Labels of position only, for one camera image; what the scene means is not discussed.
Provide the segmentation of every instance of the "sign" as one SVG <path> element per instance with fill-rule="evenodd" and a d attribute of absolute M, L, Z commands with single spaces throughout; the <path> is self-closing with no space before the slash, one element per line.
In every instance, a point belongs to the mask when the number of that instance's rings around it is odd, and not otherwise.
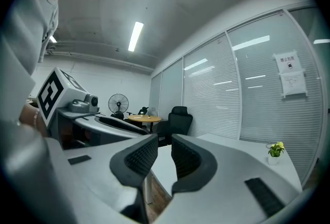
<path fill-rule="evenodd" d="M 273 55 L 283 87 L 283 96 L 306 93 L 304 70 L 296 51 Z"/>
<path fill-rule="evenodd" d="M 302 71 L 296 51 L 274 55 L 280 74 Z"/>
<path fill-rule="evenodd" d="M 303 71 L 280 74 L 282 81 L 283 96 L 306 93 L 306 83 Z"/>
<path fill-rule="evenodd" d="M 60 80 L 55 71 L 53 71 L 38 94 L 40 108 L 46 119 L 48 119 L 48 116 L 63 89 Z"/>

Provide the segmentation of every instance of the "window blinds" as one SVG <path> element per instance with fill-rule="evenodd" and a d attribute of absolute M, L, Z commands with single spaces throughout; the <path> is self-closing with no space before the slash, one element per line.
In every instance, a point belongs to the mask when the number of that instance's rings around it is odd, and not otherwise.
<path fill-rule="evenodd" d="M 241 140 L 284 142 L 303 182 L 317 151 L 322 126 L 322 90 L 311 52 L 285 13 L 277 13 L 228 33 L 242 86 Z M 308 96 L 281 96 L 282 84 L 272 55 L 296 50 L 305 68 Z"/>
<path fill-rule="evenodd" d="M 305 8 L 291 11 L 291 15 L 299 23 L 307 35 L 323 69 L 328 108 L 330 108 L 330 31 L 318 8 Z"/>
<path fill-rule="evenodd" d="M 226 36 L 211 40 L 184 57 L 183 106 L 193 115 L 188 135 L 212 133 L 237 138 L 239 85 Z"/>
<path fill-rule="evenodd" d="M 161 73 L 151 80 L 148 115 L 158 116 Z"/>
<path fill-rule="evenodd" d="M 163 71 L 160 91 L 159 117 L 168 119 L 174 106 L 182 101 L 182 59 Z"/>

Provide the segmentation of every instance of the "white counter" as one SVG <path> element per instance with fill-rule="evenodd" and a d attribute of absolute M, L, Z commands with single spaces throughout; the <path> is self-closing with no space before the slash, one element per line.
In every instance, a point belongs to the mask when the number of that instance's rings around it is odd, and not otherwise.
<path fill-rule="evenodd" d="M 250 154 L 274 172 L 282 176 L 299 193 L 302 192 L 298 174 L 289 157 L 289 154 L 286 151 L 281 154 L 277 165 L 269 165 L 267 161 L 268 148 L 263 143 L 234 140 L 209 133 L 199 136 L 198 138 L 215 144 L 238 149 Z M 170 196 L 172 195 L 172 185 L 177 181 L 176 168 L 171 157 L 171 150 L 171 145 L 158 148 L 158 157 L 152 167 L 152 172 L 155 178 Z"/>

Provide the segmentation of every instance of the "round table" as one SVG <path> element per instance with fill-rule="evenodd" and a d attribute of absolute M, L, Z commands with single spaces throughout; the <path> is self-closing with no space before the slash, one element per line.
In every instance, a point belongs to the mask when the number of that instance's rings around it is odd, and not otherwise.
<path fill-rule="evenodd" d="M 149 115 L 130 115 L 127 117 L 130 120 L 140 123 L 150 123 L 150 133 L 153 132 L 153 124 L 156 122 L 160 122 L 161 118 L 157 116 L 149 116 Z"/>

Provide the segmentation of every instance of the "ceiling light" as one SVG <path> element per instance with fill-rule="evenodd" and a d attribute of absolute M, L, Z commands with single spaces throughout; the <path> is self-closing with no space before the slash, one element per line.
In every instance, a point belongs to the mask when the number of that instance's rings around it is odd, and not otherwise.
<path fill-rule="evenodd" d="M 253 40 L 250 40 L 250 41 L 241 43 L 239 45 L 233 46 L 233 51 L 238 50 L 238 49 L 241 49 L 241 48 L 244 48 L 244 47 L 248 47 L 248 46 L 251 46 L 251 45 L 260 44 L 260 43 L 269 41 L 269 39 L 270 39 L 269 36 L 265 36 L 265 37 L 260 37 L 260 38 L 257 38 L 257 39 L 253 39 Z"/>
<path fill-rule="evenodd" d="M 189 70 L 189 69 L 193 68 L 194 66 L 200 65 L 200 64 L 202 64 L 202 63 L 204 63 L 206 61 L 207 61 L 207 59 L 204 58 L 204 59 L 202 59 L 202 60 L 200 60 L 200 61 L 198 61 L 196 63 L 193 63 L 192 65 L 187 66 L 186 68 L 184 68 L 184 70 Z"/>
<path fill-rule="evenodd" d="M 317 39 L 314 41 L 314 45 L 323 43 L 330 43 L 330 39 Z"/>
<path fill-rule="evenodd" d="M 51 36 L 51 41 L 52 41 L 53 43 L 57 43 L 56 39 L 55 39 L 53 36 Z"/>
<path fill-rule="evenodd" d="M 251 78 L 246 78 L 246 79 L 254 79 L 254 78 L 263 78 L 265 77 L 266 75 L 261 75 L 261 76 L 255 76 L 255 77 L 251 77 Z"/>
<path fill-rule="evenodd" d="M 260 87 L 262 87 L 262 86 L 248 87 L 248 89 L 260 88 Z"/>
<path fill-rule="evenodd" d="M 226 84 L 226 83 L 231 83 L 232 82 L 232 80 L 230 80 L 230 81 L 225 81 L 225 82 L 220 82 L 220 83 L 215 83 L 215 84 L 213 84 L 213 85 L 220 85 L 220 84 Z"/>
<path fill-rule="evenodd" d="M 139 22 L 135 22 L 134 29 L 132 32 L 132 36 L 130 37 L 128 51 L 134 51 L 136 43 L 138 42 L 143 24 Z"/>
<path fill-rule="evenodd" d="M 212 71 L 212 68 L 215 68 L 215 66 L 209 66 L 209 67 L 206 67 L 202 70 L 198 70 L 194 73 L 191 73 L 188 77 L 193 77 L 193 76 L 196 76 L 196 75 L 199 75 L 199 74 L 203 74 L 205 72 L 210 72 L 210 71 Z"/>

